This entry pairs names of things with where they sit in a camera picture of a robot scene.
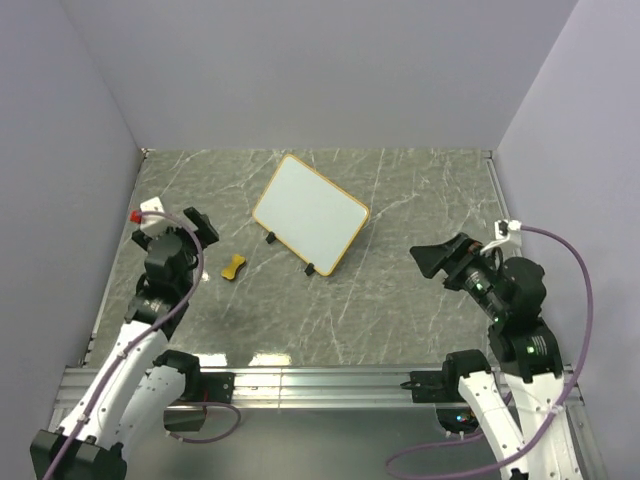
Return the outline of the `yellow bone-shaped eraser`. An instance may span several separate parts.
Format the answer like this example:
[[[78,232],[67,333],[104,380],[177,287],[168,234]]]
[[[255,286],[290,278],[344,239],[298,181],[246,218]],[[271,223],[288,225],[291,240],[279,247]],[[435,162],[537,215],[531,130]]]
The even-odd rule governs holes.
[[[233,282],[237,279],[239,272],[247,264],[247,259],[240,254],[233,254],[230,262],[221,271],[221,277],[229,282]]]

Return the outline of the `yellow framed whiteboard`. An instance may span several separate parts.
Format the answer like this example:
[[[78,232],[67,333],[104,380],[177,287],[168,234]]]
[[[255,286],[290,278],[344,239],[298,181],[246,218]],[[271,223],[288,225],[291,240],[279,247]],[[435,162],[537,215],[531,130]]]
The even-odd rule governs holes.
[[[285,155],[253,219],[321,276],[333,273],[369,219],[369,208],[294,155]]]

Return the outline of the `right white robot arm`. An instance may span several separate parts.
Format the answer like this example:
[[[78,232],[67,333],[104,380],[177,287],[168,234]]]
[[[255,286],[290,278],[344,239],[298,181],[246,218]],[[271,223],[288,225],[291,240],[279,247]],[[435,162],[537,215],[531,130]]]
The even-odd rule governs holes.
[[[586,358],[566,375],[558,341],[542,317],[545,271],[536,262],[506,258],[503,248],[519,245],[522,226],[500,221],[487,245],[464,233],[436,245],[413,246],[421,274],[443,274],[443,285],[463,291],[489,317],[490,348],[509,388],[504,399],[486,357],[477,350],[452,352],[441,386],[475,415],[494,455],[492,465],[457,472],[469,478],[499,472],[503,479],[580,479],[566,400]]]

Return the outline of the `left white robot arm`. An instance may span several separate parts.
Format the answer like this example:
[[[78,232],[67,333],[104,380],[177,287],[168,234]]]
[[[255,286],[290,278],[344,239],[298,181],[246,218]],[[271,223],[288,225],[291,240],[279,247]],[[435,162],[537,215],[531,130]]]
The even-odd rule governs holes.
[[[165,212],[159,199],[131,215],[132,239],[146,253],[112,351],[59,426],[30,446],[38,479],[123,479],[138,443],[172,402],[202,390],[196,357],[167,350],[202,278],[203,251],[219,239],[207,215]]]

